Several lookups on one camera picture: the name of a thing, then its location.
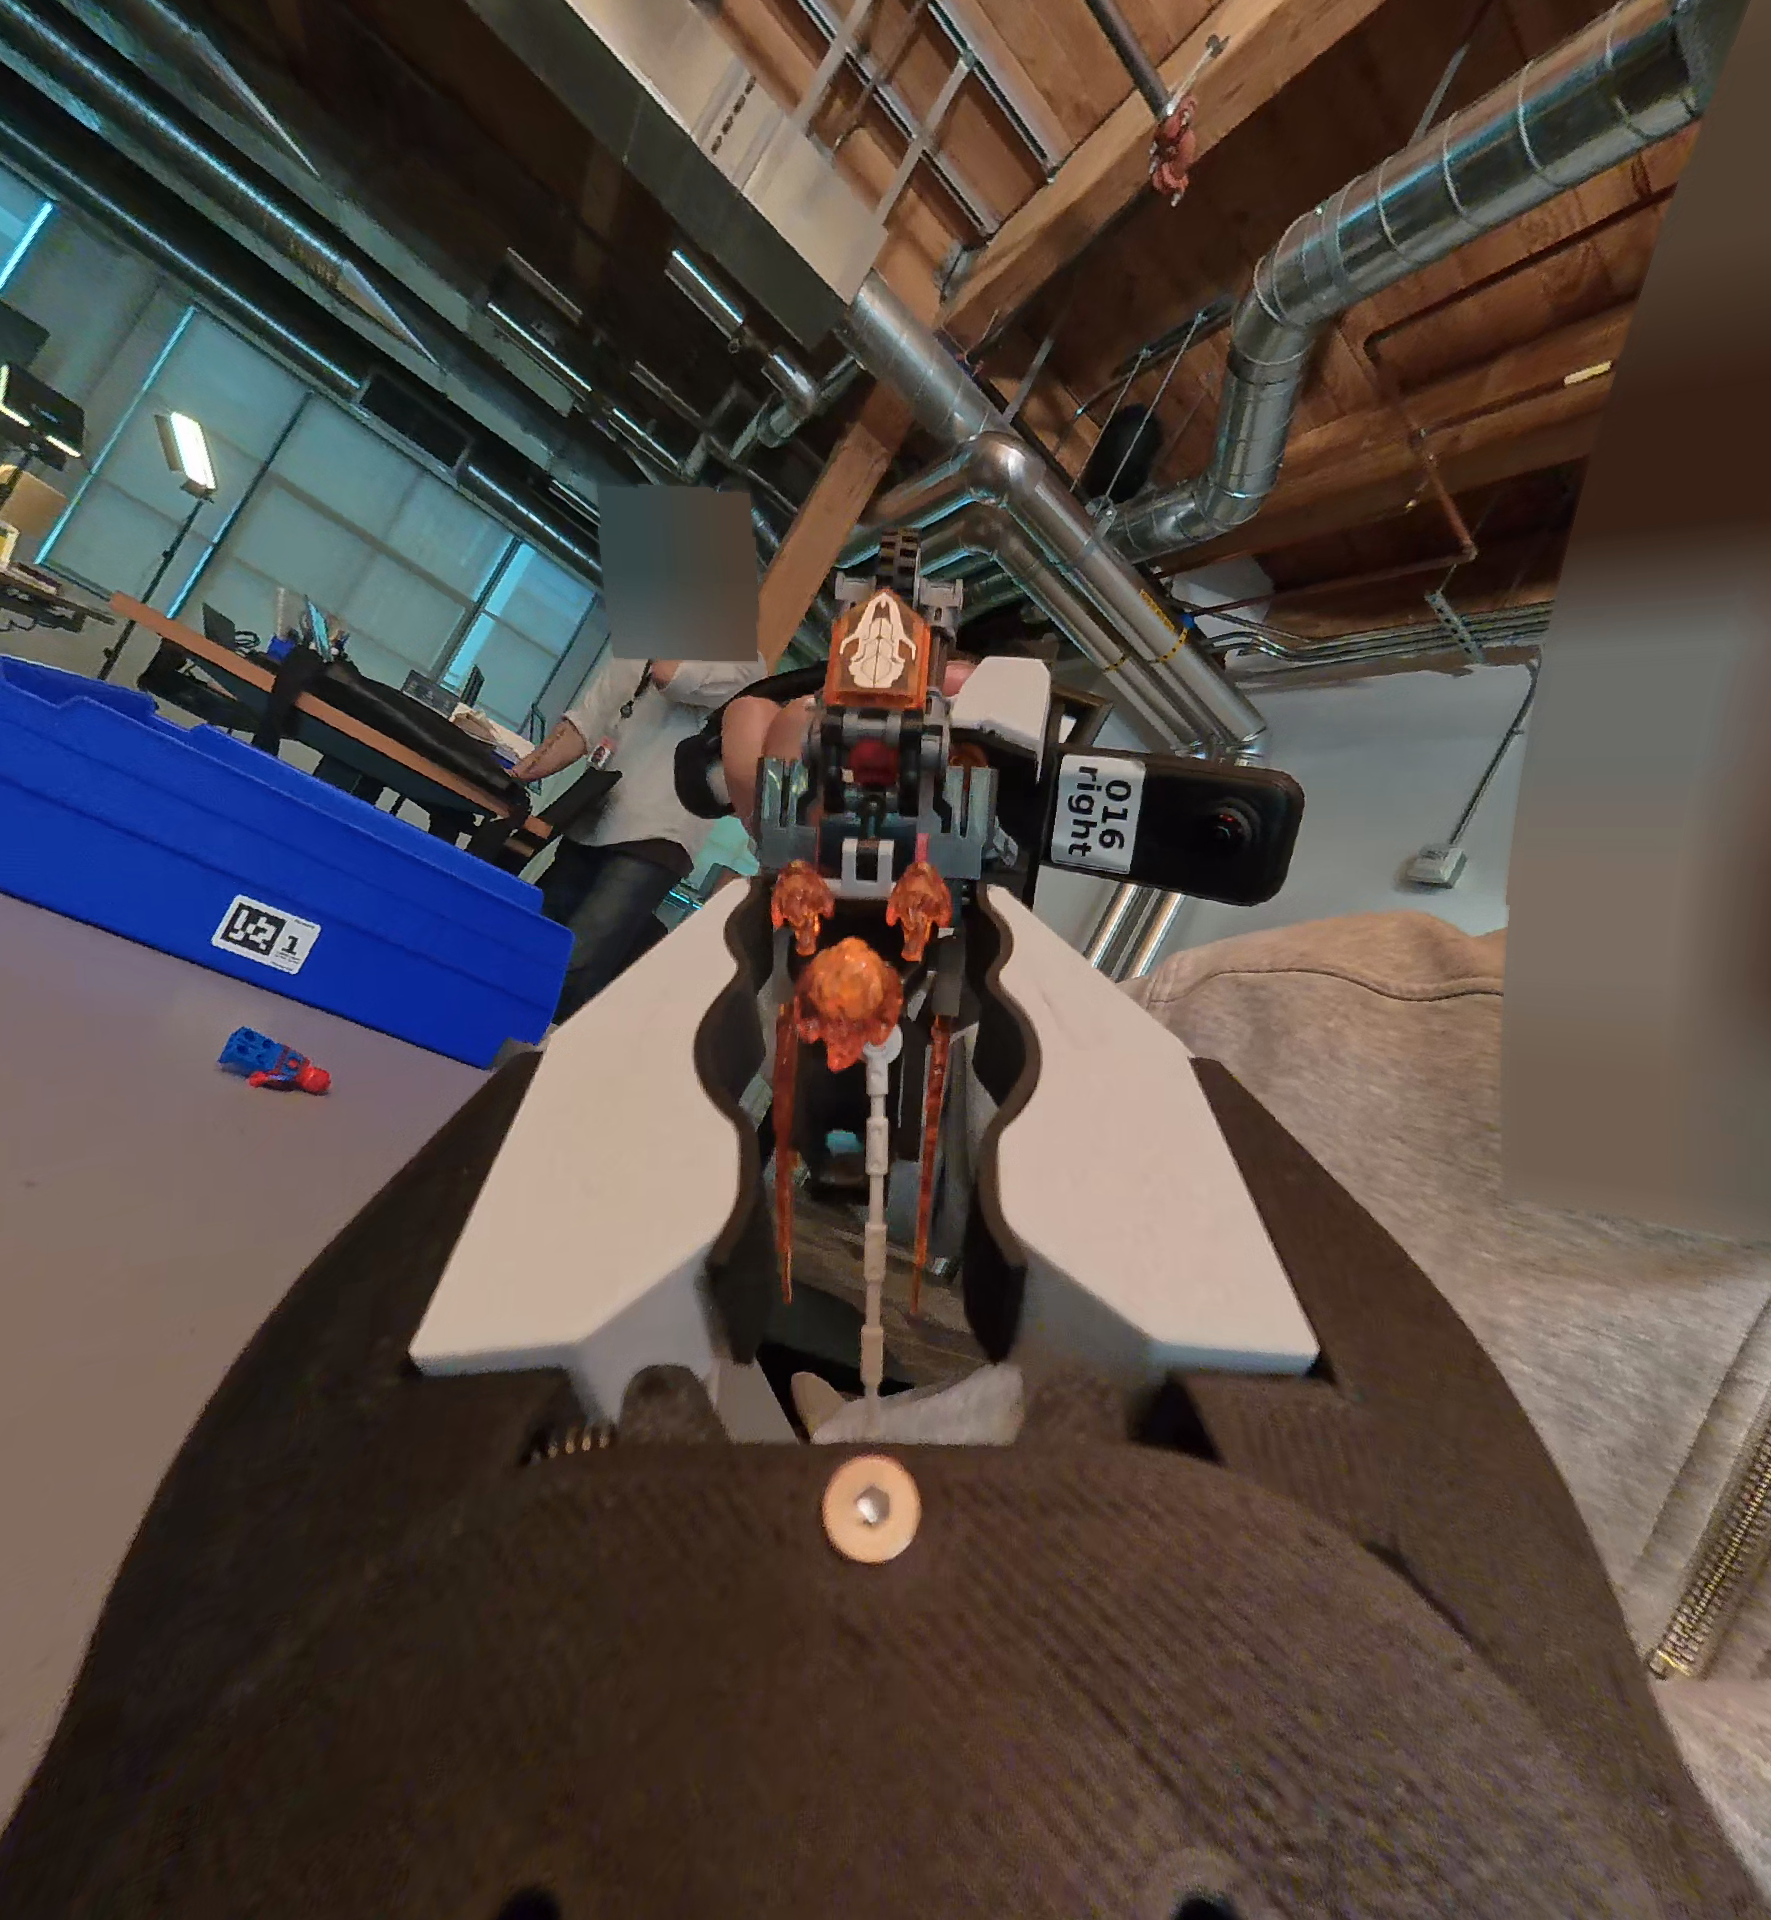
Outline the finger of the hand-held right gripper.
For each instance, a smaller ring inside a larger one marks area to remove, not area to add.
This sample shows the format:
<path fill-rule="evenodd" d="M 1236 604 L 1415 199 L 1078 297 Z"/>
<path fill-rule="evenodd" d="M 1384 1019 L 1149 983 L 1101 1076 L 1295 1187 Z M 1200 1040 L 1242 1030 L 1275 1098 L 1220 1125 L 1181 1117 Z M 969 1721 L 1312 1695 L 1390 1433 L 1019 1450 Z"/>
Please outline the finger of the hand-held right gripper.
<path fill-rule="evenodd" d="M 1057 741 L 1050 725 L 1050 669 L 1043 660 L 993 656 L 977 660 L 951 700 L 953 743 L 1002 752 L 1038 774 Z"/>

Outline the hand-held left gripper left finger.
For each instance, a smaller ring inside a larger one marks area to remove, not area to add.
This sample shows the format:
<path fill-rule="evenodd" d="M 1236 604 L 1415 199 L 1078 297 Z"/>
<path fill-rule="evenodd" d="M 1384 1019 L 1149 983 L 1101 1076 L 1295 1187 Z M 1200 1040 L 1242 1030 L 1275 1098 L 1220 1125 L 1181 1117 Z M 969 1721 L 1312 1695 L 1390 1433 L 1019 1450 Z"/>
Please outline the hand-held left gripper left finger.
<path fill-rule="evenodd" d="M 425 1375 L 560 1369 L 615 1421 L 632 1377 L 689 1369 L 727 1428 L 772 1428 L 751 1355 L 764 1276 L 744 1093 L 764 1068 L 763 895 L 733 882 L 556 1026 L 407 1345 Z"/>

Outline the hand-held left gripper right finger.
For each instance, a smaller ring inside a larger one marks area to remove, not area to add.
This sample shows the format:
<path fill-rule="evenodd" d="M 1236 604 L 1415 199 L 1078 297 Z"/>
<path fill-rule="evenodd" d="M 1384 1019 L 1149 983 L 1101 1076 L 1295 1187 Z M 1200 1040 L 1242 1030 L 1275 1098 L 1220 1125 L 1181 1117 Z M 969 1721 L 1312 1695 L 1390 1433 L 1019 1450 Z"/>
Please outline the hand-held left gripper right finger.
<path fill-rule="evenodd" d="M 1316 1332 L 1230 1146 L 1166 1026 L 1002 888 L 990 1011 L 1017 1076 L 987 1126 L 979 1203 L 1017 1268 L 1008 1358 L 1129 1392 L 1181 1373 L 1298 1380 Z"/>

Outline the lego motorcycle model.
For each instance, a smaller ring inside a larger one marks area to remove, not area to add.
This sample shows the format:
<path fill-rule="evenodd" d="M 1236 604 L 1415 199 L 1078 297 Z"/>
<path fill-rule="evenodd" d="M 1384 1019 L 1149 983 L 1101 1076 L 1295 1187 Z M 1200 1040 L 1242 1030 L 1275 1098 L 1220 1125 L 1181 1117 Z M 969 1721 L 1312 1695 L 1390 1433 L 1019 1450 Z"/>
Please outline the lego motorcycle model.
<path fill-rule="evenodd" d="M 957 585 L 922 585 L 920 542 L 889 534 L 872 573 L 838 575 L 817 709 L 922 710 L 945 685 L 961 610 Z M 953 900 L 915 861 L 881 909 L 838 905 L 823 878 L 792 865 L 768 878 L 775 947 L 788 950 L 772 1071 L 774 1216 L 784 1288 L 793 1278 L 795 1119 L 801 1060 L 824 1055 L 824 1071 L 859 1071 L 867 1103 L 860 1237 L 860 1404 L 881 1400 L 885 1368 L 884 1283 L 889 1268 L 889 1186 L 908 1157 L 917 1166 L 914 1278 L 920 1301 L 928 1266 L 935 1186 L 948 1098 L 951 1055 L 961 1022 L 964 945 L 961 920 L 973 892 Z"/>

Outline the blue red lego minifigure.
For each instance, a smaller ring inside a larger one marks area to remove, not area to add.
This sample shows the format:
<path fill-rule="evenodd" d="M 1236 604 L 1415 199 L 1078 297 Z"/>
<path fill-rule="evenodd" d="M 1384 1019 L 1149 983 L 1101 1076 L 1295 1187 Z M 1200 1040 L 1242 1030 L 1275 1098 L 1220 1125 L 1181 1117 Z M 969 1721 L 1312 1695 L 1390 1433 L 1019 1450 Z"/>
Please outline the blue red lego minifigure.
<path fill-rule="evenodd" d="M 315 1062 L 252 1026 L 227 1037 L 217 1068 L 254 1091 L 323 1096 L 332 1089 L 332 1076 Z"/>

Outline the blue plastic bin white tag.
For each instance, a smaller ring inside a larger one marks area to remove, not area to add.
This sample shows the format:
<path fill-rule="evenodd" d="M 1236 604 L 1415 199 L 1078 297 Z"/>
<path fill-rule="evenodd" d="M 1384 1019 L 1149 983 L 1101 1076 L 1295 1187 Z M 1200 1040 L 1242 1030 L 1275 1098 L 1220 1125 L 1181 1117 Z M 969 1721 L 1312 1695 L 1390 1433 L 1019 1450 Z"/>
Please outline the blue plastic bin white tag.
<path fill-rule="evenodd" d="M 208 975 L 462 1065 L 552 1020 L 568 937 L 425 832 L 222 776 L 214 804 L 74 756 L 0 758 L 0 897 L 162 980 Z"/>

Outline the black bag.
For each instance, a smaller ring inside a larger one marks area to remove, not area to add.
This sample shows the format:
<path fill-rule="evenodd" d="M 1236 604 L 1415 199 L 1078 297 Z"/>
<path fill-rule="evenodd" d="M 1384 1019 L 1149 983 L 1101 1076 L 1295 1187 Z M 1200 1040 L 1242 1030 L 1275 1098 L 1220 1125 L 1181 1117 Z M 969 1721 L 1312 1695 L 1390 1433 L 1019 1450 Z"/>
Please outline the black bag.
<path fill-rule="evenodd" d="M 508 790 L 516 800 L 527 797 L 491 746 L 465 732 L 438 710 L 371 680 L 349 660 L 287 654 L 274 675 L 267 722 L 283 725 L 300 699 L 315 699 L 479 789 Z"/>

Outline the wooden desk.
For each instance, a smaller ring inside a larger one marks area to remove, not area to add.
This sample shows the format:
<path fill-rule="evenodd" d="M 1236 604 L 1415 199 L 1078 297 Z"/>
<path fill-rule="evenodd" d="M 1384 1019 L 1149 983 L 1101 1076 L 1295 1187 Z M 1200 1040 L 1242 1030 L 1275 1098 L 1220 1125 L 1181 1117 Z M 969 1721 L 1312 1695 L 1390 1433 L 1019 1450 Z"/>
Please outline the wooden desk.
<path fill-rule="evenodd" d="M 112 612 L 156 638 L 161 651 L 195 662 L 249 712 L 251 739 L 267 753 L 294 741 L 315 753 L 320 776 L 347 795 L 370 802 L 394 795 L 419 806 L 436 838 L 465 846 L 504 871 L 517 871 L 554 844 L 554 822 L 527 795 L 516 800 L 508 790 L 479 789 L 315 699 L 300 699 L 283 725 L 267 722 L 277 662 L 262 651 L 225 645 L 133 600 Z"/>

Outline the studio light on stand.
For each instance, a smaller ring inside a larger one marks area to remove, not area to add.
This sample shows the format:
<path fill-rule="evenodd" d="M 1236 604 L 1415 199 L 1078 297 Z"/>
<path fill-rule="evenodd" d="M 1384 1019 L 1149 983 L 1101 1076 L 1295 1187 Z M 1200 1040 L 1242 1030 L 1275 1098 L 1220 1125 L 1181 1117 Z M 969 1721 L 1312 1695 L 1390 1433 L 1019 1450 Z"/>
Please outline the studio light on stand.
<path fill-rule="evenodd" d="M 183 496 L 183 508 L 174 520 L 169 540 L 159 549 L 144 587 L 136 593 L 115 589 L 110 595 L 112 609 L 122 607 L 126 600 L 147 607 L 155 604 L 159 590 L 167 585 L 178 564 L 180 552 L 187 545 L 194 529 L 199 524 L 199 517 L 217 502 L 221 492 L 217 459 L 208 435 L 195 417 L 175 406 L 159 404 L 153 408 L 153 426 L 166 467 L 178 492 Z"/>

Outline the silver ventilation duct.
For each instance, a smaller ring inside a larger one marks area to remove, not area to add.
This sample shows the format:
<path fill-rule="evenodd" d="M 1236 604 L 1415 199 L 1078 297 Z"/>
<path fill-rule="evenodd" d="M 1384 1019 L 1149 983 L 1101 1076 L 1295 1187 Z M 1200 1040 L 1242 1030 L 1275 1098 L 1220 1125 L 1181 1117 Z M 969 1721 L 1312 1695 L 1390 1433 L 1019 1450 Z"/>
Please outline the silver ventilation duct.
<path fill-rule="evenodd" d="M 1149 562 L 1255 518 L 1329 325 L 1701 119 L 1743 15 L 1615 4 L 1298 216 L 1235 312 L 1209 466 L 1115 517 L 1114 549 Z"/>
<path fill-rule="evenodd" d="M 922 534 L 941 549 L 993 559 L 1111 681 L 1152 735 L 1209 756 L 1257 762 L 1265 721 L 1209 660 L 1194 650 L 1123 564 L 1046 457 L 1014 438 L 945 344 L 868 274 L 848 307 L 842 339 L 860 367 L 902 398 L 947 455 L 870 502 L 870 517 L 840 553 L 853 568 L 884 535 Z"/>

